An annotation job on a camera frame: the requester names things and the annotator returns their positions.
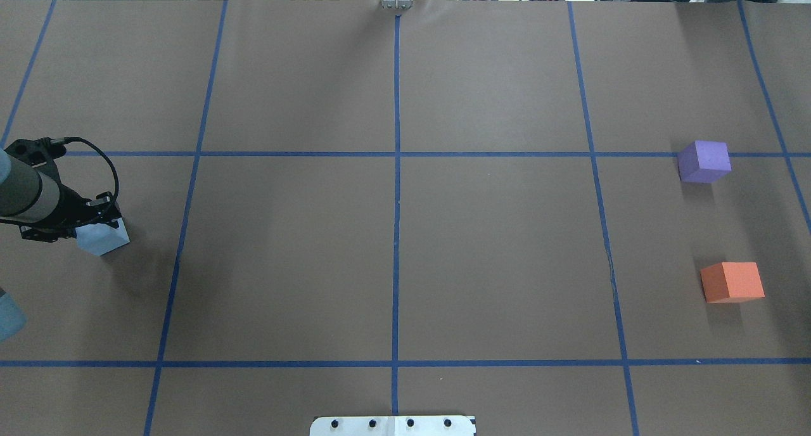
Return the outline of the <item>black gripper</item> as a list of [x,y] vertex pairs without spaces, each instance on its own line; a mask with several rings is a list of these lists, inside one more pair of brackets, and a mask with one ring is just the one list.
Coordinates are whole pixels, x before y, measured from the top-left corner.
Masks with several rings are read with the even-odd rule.
[[[113,191],[90,199],[63,184],[56,161],[72,143],[87,145],[105,160]],[[53,243],[75,238],[79,226],[110,224],[122,217],[119,194],[120,179],[112,160],[88,139],[17,139],[4,150],[4,223],[18,226],[24,240]]]

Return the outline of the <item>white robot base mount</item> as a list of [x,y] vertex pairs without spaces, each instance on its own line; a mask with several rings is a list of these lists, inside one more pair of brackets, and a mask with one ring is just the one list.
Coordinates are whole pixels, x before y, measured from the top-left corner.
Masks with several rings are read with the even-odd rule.
[[476,435],[474,416],[325,416],[310,425],[310,435]]

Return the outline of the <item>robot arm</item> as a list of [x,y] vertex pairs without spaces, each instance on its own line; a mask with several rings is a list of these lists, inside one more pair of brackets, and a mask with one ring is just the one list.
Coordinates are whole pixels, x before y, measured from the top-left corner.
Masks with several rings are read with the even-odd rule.
[[[101,156],[114,188],[86,198],[61,181],[57,159],[67,145],[81,143]],[[2,150],[2,224],[18,226],[24,240],[54,243],[73,239],[93,256],[131,242],[119,205],[120,180],[110,157],[84,138],[17,139]]]

